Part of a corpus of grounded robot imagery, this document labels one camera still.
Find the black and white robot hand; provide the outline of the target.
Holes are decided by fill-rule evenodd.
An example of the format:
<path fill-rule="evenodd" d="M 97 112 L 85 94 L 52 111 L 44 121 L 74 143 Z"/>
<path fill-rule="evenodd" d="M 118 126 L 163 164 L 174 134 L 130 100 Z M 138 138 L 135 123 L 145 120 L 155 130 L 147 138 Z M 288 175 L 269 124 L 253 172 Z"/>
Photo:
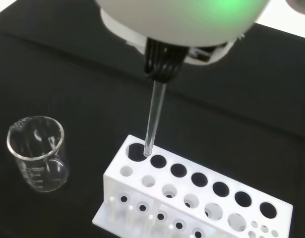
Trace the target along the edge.
<path fill-rule="evenodd" d="M 105 26 L 144 48 L 148 78 L 167 83 L 184 62 L 222 59 L 267 6 L 265 0 L 100 0 Z"/>

